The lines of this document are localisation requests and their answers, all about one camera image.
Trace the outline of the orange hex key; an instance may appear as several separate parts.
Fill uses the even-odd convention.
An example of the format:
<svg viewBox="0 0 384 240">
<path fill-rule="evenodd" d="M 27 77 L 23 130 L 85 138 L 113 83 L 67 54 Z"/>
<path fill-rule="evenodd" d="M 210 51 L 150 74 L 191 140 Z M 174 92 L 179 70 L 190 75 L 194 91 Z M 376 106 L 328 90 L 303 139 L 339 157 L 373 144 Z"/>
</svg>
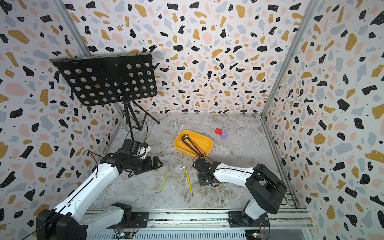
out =
<svg viewBox="0 0 384 240">
<path fill-rule="evenodd" d="M 196 149 L 199 150 L 201 156 L 206 156 L 206 152 L 187 134 L 188 140 L 195 146 Z"/>
</svg>

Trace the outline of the long black hex key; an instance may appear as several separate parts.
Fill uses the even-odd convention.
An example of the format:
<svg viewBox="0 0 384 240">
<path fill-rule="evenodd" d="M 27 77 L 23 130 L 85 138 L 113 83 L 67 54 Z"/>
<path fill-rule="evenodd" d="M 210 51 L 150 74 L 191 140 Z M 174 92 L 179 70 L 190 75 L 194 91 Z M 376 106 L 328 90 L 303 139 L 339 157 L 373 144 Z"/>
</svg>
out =
<svg viewBox="0 0 384 240">
<path fill-rule="evenodd" d="M 191 149 L 197 156 L 205 156 L 205 151 L 196 144 L 188 134 L 184 134 L 181 138 L 184 145 L 186 145 L 189 149 Z"/>
</svg>

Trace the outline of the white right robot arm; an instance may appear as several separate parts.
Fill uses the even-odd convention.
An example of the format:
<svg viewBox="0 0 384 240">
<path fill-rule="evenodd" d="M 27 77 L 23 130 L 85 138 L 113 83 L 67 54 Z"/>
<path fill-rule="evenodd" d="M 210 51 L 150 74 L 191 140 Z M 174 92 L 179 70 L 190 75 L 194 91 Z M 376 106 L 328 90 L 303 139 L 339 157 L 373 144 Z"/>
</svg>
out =
<svg viewBox="0 0 384 240">
<path fill-rule="evenodd" d="M 240 168 L 221 162 L 208 163 L 205 157 L 197 157 L 193 162 L 198 172 L 200 185 L 230 183 L 246 188 L 252 195 L 241 216 L 250 226 L 265 214 L 277 214 L 286 199 L 287 186 L 267 166 L 257 164 L 254 168 Z"/>
</svg>

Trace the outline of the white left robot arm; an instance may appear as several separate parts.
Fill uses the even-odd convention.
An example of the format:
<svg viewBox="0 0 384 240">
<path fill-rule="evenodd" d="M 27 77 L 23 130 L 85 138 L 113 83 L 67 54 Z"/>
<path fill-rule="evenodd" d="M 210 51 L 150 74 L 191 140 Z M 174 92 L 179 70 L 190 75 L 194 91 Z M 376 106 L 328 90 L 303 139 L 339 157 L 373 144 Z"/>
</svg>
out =
<svg viewBox="0 0 384 240">
<path fill-rule="evenodd" d="M 132 177 L 163 166 L 157 156 L 134 158 L 127 154 L 109 153 L 96 171 L 53 210 L 43 210 L 36 218 L 39 240 L 88 240 L 107 228 L 131 227 L 135 223 L 130 205 L 114 203 L 107 210 L 86 218 L 94 200 L 122 172 Z"/>
</svg>

